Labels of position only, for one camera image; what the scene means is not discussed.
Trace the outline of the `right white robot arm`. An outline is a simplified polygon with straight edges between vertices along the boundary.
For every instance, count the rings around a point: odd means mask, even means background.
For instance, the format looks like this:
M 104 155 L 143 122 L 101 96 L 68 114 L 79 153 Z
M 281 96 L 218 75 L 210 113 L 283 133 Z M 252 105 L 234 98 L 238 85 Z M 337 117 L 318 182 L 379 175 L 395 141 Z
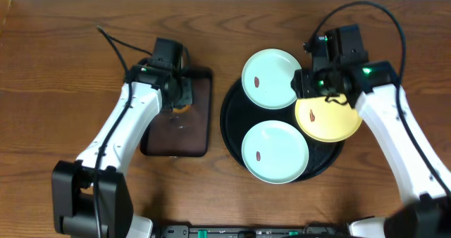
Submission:
M 296 70 L 291 86 L 304 99 L 344 94 L 395 176 L 403 208 L 388 218 L 350 223 L 353 237 L 450 236 L 450 171 L 419 127 L 389 62 Z

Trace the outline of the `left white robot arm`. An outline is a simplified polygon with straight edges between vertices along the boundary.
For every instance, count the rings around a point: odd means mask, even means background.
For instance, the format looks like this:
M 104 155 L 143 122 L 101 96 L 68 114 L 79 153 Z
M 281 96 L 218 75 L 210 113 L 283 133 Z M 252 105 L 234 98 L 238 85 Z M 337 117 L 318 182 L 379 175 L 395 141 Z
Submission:
M 127 70 L 106 122 L 73 162 L 51 173 L 54 229 L 70 237 L 150 237 L 153 222 L 134 212 L 125 176 L 148 125 L 183 97 L 182 58 L 149 58 Z

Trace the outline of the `yellow plate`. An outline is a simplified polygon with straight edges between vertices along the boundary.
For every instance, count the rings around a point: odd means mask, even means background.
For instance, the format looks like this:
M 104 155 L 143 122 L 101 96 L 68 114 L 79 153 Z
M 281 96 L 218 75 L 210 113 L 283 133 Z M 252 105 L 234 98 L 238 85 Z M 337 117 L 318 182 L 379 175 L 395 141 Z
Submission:
M 346 96 L 324 96 L 298 99 L 295 117 L 300 129 L 320 142 L 339 142 L 352 136 L 362 123 L 358 112 L 351 108 Z

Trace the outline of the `mint green plate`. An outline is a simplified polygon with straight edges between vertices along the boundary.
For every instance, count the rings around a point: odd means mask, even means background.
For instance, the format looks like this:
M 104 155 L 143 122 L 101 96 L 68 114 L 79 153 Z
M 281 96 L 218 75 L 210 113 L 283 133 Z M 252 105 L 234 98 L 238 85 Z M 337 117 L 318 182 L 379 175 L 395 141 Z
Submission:
M 280 49 L 256 52 L 245 63 L 241 83 L 248 99 L 259 107 L 278 110 L 297 100 L 291 87 L 296 70 L 302 67 L 297 59 Z
M 270 184 L 295 181 L 309 162 L 304 136 L 292 125 L 279 120 L 253 126 L 244 136 L 241 153 L 248 171 Z

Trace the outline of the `orange sponge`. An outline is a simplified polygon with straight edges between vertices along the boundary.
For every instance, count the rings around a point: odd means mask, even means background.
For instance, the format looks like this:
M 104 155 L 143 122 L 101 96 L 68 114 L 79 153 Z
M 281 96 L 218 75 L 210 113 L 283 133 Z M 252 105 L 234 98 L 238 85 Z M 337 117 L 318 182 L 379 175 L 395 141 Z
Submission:
M 173 108 L 172 112 L 174 113 L 185 113 L 191 108 L 191 105 L 186 105 L 182 108 Z

